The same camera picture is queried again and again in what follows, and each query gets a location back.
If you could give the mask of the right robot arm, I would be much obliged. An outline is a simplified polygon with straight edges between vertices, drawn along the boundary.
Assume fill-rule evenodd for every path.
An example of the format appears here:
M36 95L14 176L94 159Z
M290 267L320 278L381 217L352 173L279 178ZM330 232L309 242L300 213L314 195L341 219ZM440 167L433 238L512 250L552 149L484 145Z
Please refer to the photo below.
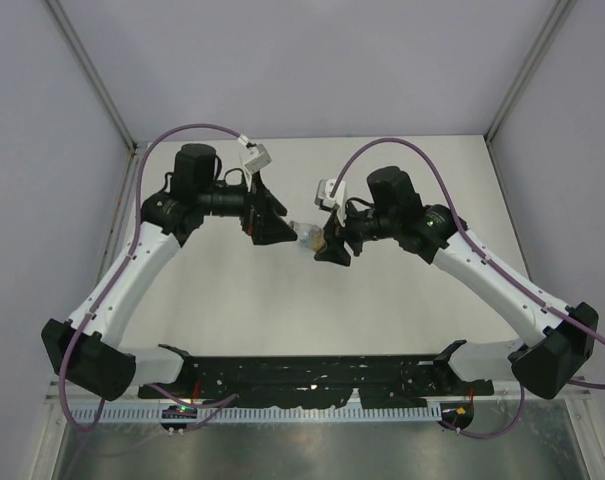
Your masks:
M482 245L451 210L425 205L408 174L396 166L367 178L372 201L355 208L345 182L322 180L315 202L330 217L318 261L348 266L367 241L393 239L406 252L451 275L488 304L516 332L514 340L477 344L457 341L434 370L436 386L456 394L473 381L517 380L543 399L553 399L590 358L597 312L548 295Z

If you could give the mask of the clear pill bottle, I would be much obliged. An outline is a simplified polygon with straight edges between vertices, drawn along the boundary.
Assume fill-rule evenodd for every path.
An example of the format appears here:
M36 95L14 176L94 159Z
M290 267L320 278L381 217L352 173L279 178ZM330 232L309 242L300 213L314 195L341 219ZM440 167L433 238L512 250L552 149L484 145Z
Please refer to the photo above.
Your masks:
M288 225L297 235L297 243L313 252L320 251L325 246L323 228L310 223L289 221Z

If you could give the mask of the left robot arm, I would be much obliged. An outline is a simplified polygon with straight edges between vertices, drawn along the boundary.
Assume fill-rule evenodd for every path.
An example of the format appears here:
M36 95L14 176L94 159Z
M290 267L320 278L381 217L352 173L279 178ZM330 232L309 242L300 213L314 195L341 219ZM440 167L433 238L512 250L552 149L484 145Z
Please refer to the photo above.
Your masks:
M271 157L251 144L230 184L219 176L219 157L206 144L181 147L161 190L142 202L132 237L89 297L66 321L49 320L41 337L55 373L97 397L113 401L131 386L161 384L173 397L196 383L187 353L168 346L126 351L120 343L137 305L164 266L206 217L234 217L254 245L294 242L286 208L264 185Z

